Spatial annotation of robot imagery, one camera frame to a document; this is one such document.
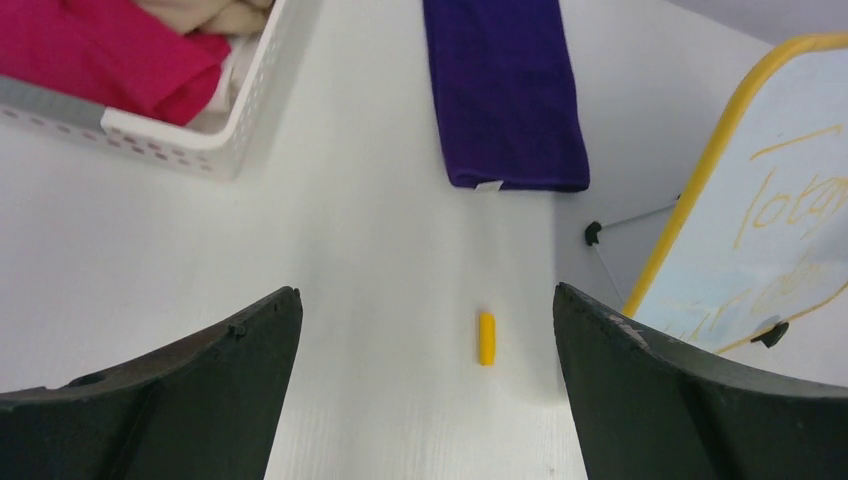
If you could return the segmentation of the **yellow marker cap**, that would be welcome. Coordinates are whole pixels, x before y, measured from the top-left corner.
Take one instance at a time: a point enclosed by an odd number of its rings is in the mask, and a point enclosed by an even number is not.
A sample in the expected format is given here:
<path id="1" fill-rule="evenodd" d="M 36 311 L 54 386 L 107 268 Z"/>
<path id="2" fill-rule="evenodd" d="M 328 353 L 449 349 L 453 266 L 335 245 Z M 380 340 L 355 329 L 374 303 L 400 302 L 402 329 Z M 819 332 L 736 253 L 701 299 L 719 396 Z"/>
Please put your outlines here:
<path id="1" fill-rule="evenodd" d="M 497 349 L 496 319 L 490 312 L 478 316 L 478 362 L 489 367 L 495 364 Z"/>

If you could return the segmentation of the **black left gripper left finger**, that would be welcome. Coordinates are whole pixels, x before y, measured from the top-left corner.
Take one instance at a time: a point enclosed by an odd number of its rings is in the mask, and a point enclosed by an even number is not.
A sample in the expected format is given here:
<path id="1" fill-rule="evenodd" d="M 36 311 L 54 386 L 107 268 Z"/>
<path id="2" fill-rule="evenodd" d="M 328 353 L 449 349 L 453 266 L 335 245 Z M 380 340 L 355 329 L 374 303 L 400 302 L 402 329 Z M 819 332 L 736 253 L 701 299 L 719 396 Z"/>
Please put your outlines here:
<path id="1" fill-rule="evenodd" d="M 261 479 L 303 306 L 281 288 L 125 363 L 1 397 L 5 479 Z"/>

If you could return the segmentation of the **yellow framed whiteboard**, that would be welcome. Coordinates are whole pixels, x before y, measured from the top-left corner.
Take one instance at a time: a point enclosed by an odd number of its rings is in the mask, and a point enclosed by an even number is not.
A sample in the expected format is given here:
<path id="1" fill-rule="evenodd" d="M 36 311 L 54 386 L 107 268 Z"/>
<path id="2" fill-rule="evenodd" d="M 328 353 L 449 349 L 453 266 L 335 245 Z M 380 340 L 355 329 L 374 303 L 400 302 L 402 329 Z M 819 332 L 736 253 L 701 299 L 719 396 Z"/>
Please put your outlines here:
<path id="1" fill-rule="evenodd" d="M 625 316 L 713 353 L 847 289 L 847 35 L 792 38 L 731 96 Z"/>

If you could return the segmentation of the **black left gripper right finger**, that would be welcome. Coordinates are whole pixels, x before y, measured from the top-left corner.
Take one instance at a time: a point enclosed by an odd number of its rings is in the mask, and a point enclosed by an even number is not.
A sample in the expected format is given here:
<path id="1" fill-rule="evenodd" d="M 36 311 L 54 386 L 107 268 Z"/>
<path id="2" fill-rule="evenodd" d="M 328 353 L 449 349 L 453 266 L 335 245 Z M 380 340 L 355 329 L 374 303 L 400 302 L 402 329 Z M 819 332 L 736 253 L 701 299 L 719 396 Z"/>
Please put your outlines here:
<path id="1" fill-rule="evenodd" d="M 553 328 L 592 479 L 843 479 L 847 391 L 752 368 L 561 283 Z"/>

